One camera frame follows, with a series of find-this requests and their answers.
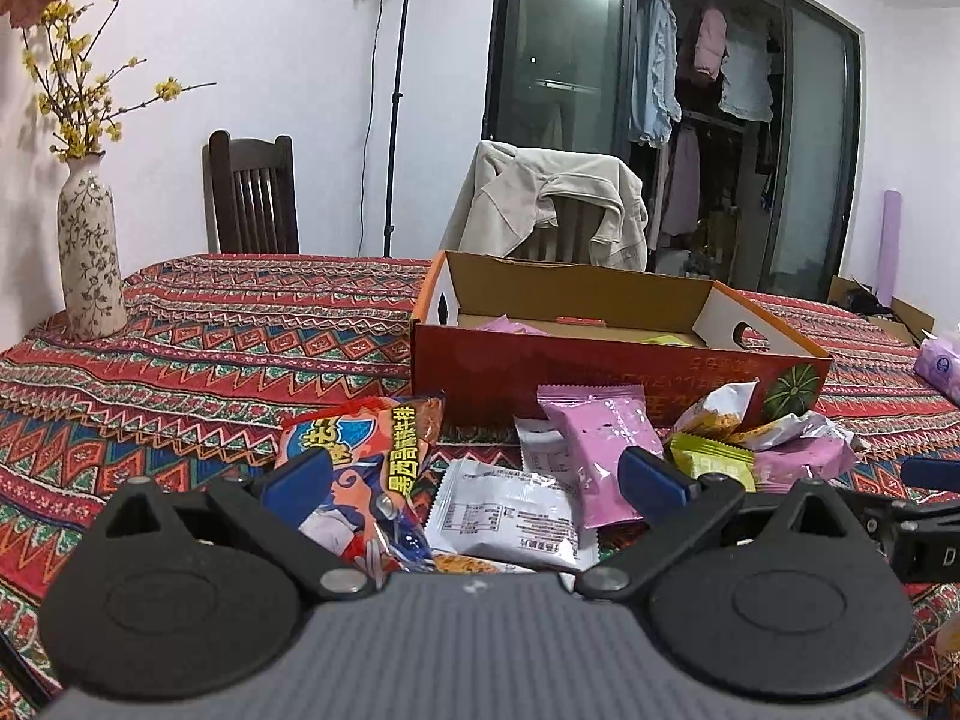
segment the flower vase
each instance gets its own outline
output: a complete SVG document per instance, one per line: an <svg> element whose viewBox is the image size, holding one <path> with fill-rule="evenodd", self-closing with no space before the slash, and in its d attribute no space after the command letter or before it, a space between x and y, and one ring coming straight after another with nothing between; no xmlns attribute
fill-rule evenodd
<svg viewBox="0 0 960 720"><path fill-rule="evenodd" d="M70 177L56 206L67 322L79 341L107 338L127 324L113 192L100 177L102 159L69 160Z"/></svg>

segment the white snack packet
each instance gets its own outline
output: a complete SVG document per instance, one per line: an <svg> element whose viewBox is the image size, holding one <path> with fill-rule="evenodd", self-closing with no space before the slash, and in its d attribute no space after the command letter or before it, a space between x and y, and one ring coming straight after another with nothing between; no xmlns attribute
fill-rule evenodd
<svg viewBox="0 0 960 720"><path fill-rule="evenodd" d="M843 439L854 452L866 452L870 445L852 430L838 425L832 419L817 412L807 412L803 415L806 420L803 439Z"/></svg>
<svg viewBox="0 0 960 720"><path fill-rule="evenodd" d="M690 433L716 442L726 440L747 415L758 381L724 384L714 389L680 415L673 432Z"/></svg>
<svg viewBox="0 0 960 720"><path fill-rule="evenodd" d="M555 476L571 495L580 494L577 466L566 451L566 440L548 419L514 417L520 439L523 470Z"/></svg>
<svg viewBox="0 0 960 720"><path fill-rule="evenodd" d="M870 448L853 431L816 412L807 412L803 416L789 413L745 433L734 433L727 441L752 452L764 452L794 439L843 439L854 451Z"/></svg>
<svg viewBox="0 0 960 720"><path fill-rule="evenodd" d="M747 430L744 433L734 433L727 439L728 443L735 443L751 452L764 452L767 449L773 449L782 443L792 442L803 435L803 430L808 424L808 415L813 412L807 412L803 416L797 416L795 413L789 413L773 422L767 422L758 428Z"/></svg>
<svg viewBox="0 0 960 720"><path fill-rule="evenodd" d="M552 476L457 460L443 474L424 531L430 549L558 571L599 560L596 531Z"/></svg>

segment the table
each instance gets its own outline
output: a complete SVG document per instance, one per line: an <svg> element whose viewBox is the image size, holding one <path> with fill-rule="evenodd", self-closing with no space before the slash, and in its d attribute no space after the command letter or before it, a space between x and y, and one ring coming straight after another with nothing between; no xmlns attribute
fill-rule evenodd
<svg viewBox="0 0 960 720"><path fill-rule="evenodd" d="M272 459L280 421L318 403L409 386L409 314L426 262L205 255L127 280L131 321L94 343L53 317L0 356L0 626L54 683L37 606L56 570L123 480L188 490ZM910 370L915 351L839 309L755 295L835 357L819 408L872 444L843 483L917 500L899 460L960 458L960 410ZM451 431L415 493L423 512L459 457L518 464L514 439ZM607 541L631 538L613 531ZM892 693L943 712L960 669L932 635L960 610L953 586L911 587L911 650ZM30 713L0 678L0 720Z"/></svg>

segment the gray gripper base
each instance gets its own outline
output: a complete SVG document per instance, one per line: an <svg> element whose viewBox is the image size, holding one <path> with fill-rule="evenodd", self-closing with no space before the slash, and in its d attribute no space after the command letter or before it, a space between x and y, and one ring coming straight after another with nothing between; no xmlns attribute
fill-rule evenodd
<svg viewBox="0 0 960 720"><path fill-rule="evenodd" d="M237 621L242 629L243 621ZM905 720L880 693L800 707L747 701L669 664L625 608L539 575L394 576L327 604L273 666L174 704L68 690L45 720Z"/></svg>

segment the light blue shirt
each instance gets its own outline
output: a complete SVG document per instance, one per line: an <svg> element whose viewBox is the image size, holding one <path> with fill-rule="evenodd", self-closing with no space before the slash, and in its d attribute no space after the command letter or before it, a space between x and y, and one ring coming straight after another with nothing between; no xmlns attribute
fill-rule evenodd
<svg viewBox="0 0 960 720"><path fill-rule="evenodd" d="M634 54L630 140L663 146L683 112L677 103L677 17L670 0L640 11Z"/></svg>

